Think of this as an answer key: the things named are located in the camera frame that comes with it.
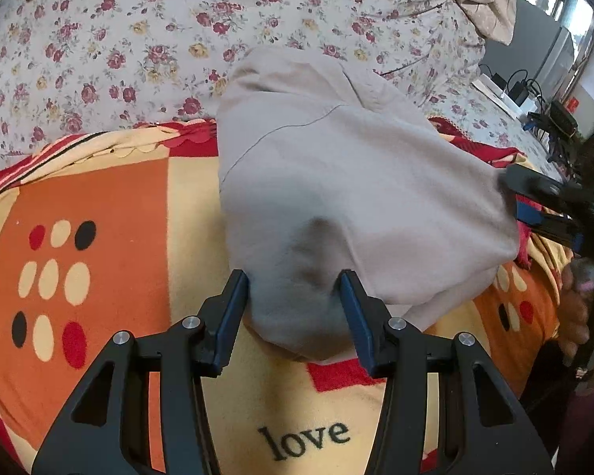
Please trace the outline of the person's right hand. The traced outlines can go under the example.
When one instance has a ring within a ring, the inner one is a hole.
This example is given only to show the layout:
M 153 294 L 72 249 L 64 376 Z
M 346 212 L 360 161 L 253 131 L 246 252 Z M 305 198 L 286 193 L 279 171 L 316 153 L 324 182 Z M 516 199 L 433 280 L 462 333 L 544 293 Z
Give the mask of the person's right hand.
M 584 258 L 575 258 L 562 271 L 558 307 L 557 340 L 566 365 L 573 363 L 579 348 L 590 340 L 588 321 L 593 308 L 594 263 Z M 583 378 L 583 387 L 594 387 L 594 366 Z

